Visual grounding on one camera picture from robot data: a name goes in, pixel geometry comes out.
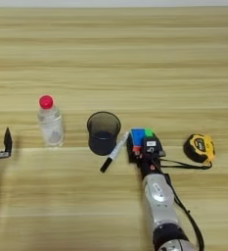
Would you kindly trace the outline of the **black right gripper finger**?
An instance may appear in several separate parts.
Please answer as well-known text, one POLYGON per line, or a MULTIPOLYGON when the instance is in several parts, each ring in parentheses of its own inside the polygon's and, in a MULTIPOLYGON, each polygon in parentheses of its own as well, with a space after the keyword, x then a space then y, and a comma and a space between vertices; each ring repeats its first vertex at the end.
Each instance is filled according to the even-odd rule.
POLYGON ((133 142, 132 142, 131 134, 128 135, 127 142, 126 142, 126 148, 127 148, 128 162, 135 163, 135 156, 134 156, 134 152, 133 152, 133 142))
POLYGON ((156 151, 157 152, 163 152, 162 144, 160 142, 160 139, 154 134, 155 142, 156 142, 156 151))

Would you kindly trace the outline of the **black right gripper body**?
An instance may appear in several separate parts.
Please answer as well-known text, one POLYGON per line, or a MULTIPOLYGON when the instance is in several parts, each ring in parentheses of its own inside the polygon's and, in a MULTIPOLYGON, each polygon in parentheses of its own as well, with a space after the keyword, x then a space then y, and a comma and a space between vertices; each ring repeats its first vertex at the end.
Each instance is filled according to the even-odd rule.
POLYGON ((145 178, 148 175, 161 173, 160 158, 164 156, 164 151, 159 151, 158 153, 134 154, 131 157, 131 162, 137 165, 140 170, 141 177, 145 178))

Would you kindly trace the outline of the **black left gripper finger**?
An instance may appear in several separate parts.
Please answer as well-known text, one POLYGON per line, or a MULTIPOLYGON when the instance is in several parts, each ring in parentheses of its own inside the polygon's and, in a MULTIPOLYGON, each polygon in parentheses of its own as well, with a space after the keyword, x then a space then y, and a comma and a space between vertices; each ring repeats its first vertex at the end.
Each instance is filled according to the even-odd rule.
POLYGON ((5 131, 4 146, 5 146, 5 152, 8 154, 11 154, 12 147, 13 147, 13 140, 12 140, 12 135, 10 133, 10 130, 8 128, 5 131))

